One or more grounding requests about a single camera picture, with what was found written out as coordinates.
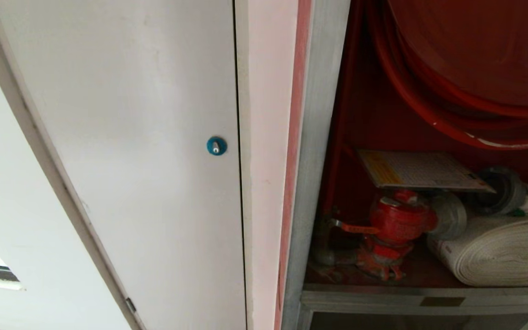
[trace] fire hose cabinet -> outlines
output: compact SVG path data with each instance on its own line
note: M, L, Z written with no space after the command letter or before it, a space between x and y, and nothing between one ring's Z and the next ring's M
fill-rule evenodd
M337 7L312 9L282 328L528 330L528 3L352 0L341 34Z

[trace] wall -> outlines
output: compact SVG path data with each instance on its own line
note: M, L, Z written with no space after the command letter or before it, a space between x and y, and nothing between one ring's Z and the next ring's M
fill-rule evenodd
M272 330L298 0L237 0L248 327Z

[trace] white fire hose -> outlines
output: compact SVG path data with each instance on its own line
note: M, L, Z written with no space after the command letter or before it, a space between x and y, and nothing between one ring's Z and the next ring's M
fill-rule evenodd
M431 236L431 251L468 286L528 286L528 200L526 215L471 217L453 241Z

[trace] blue lock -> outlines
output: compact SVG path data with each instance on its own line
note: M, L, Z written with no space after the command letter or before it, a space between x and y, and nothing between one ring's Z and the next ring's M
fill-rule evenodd
M227 151L227 142L218 136L214 136L207 141L207 151L214 156L221 156Z

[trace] door hinge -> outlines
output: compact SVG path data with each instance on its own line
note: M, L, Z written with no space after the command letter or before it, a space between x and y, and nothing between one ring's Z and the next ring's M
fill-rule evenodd
M126 305L130 312L132 312L132 314L136 313L136 306L134 306L134 303L130 298L126 298Z

